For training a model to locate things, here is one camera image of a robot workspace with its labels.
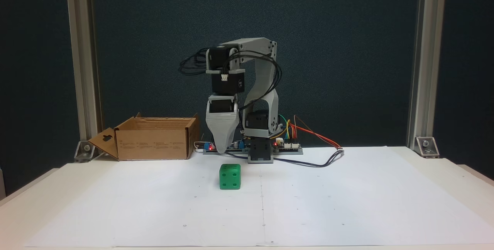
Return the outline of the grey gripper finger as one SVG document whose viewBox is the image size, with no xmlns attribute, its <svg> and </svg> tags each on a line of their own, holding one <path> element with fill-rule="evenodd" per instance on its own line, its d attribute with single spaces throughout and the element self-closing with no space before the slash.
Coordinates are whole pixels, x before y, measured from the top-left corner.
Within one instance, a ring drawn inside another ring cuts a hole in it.
<svg viewBox="0 0 494 250">
<path fill-rule="evenodd" d="M 233 136 L 239 123 L 237 113 L 210 113 L 205 116 L 206 124 L 213 135 L 215 146 L 224 154 L 233 142 Z"/>
</svg>

